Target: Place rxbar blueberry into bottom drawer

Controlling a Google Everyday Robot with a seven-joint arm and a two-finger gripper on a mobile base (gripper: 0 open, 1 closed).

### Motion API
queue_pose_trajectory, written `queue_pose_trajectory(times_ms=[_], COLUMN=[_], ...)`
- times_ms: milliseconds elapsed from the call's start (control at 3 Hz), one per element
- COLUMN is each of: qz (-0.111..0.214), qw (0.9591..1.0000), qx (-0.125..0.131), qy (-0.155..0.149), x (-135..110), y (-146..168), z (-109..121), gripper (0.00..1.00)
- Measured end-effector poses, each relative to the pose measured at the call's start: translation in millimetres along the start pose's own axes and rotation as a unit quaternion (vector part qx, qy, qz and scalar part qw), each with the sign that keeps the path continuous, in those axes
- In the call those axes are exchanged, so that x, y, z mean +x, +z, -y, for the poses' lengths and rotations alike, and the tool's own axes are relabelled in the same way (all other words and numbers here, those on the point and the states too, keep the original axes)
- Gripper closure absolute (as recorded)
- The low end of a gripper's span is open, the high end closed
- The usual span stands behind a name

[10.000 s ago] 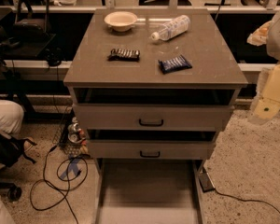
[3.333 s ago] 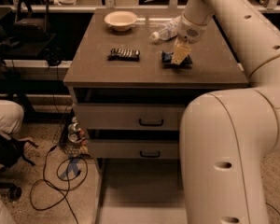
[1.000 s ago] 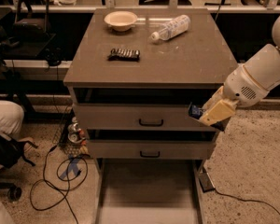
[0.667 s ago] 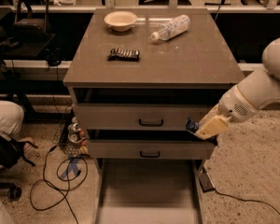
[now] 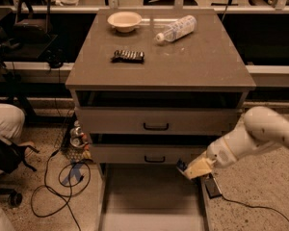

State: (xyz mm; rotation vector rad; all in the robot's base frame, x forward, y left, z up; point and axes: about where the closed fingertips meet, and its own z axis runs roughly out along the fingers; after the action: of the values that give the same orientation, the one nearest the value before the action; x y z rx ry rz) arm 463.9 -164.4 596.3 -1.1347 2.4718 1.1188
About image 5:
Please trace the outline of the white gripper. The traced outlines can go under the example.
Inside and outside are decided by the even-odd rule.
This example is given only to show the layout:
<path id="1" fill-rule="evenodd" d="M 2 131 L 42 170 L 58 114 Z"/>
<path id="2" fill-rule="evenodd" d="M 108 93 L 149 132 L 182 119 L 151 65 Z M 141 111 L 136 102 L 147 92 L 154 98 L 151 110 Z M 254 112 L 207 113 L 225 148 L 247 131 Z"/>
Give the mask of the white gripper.
<path id="1" fill-rule="evenodd" d="M 183 175 L 189 180 L 209 174 L 214 167 L 229 167 L 238 161 L 224 137 L 210 143 L 206 152 L 192 160 Z"/>

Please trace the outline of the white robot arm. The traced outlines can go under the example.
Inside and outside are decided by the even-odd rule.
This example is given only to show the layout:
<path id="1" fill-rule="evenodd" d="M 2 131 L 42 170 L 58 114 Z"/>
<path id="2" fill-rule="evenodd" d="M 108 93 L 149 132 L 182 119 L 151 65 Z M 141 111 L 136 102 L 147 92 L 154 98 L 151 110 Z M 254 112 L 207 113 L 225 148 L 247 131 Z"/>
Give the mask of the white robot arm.
<path id="1" fill-rule="evenodd" d="M 253 107 L 229 133 L 211 142 L 189 164 L 179 160 L 178 170 L 189 180 L 209 174 L 215 167 L 229 167 L 240 159 L 270 151 L 274 144 L 289 149 L 289 121 L 267 107 Z"/>

